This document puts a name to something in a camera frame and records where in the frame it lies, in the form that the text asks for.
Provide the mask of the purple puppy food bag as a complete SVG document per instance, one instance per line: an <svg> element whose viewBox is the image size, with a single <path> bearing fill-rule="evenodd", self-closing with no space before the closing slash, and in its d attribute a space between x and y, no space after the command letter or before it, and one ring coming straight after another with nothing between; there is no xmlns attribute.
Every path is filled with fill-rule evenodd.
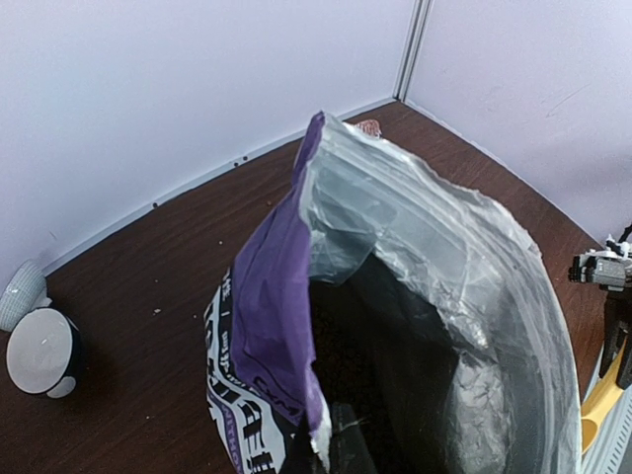
<svg viewBox="0 0 632 474"><path fill-rule="evenodd" d="M580 471L570 336L528 232L326 113L204 315L208 411L239 473L291 473L303 417L330 469L314 306L371 367L368 410L352 408L374 473Z"/></svg>

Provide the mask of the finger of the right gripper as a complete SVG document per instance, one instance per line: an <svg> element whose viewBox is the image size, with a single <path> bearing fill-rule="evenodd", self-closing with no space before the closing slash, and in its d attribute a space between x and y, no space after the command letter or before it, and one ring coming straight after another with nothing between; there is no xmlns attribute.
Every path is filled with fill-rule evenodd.
<svg viewBox="0 0 632 474"><path fill-rule="evenodd" d="M614 370L615 382L626 390L631 386L631 291L609 291L604 302L604 338L599 377L603 378L611 364L622 356Z"/></svg>

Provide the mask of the yellow plastic scoop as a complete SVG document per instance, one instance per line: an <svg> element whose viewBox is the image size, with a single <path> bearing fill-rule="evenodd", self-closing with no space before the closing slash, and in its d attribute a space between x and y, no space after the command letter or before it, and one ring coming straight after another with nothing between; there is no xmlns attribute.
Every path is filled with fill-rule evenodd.
<svg viewBox="0 0 632 474"><path fill-rule="evenodd" d="M616 382L622 357L623 351L620 351L581 407L582 454L591 448L603 421L623 394Z"/></svg>

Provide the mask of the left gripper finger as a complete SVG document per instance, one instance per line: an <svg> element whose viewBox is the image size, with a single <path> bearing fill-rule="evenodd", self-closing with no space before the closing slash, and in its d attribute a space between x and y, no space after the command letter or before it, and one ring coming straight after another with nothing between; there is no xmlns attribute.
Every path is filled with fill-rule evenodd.
<svg viewBox="0 0 632 474"><path fill-rule="evenodd" d="M329 443L330 469L327 470L313 451L306 417L303 417L290 445L291 473L369 474L375 464L366 446L360 422L351 405L335 403L333 434Z"/></svg>

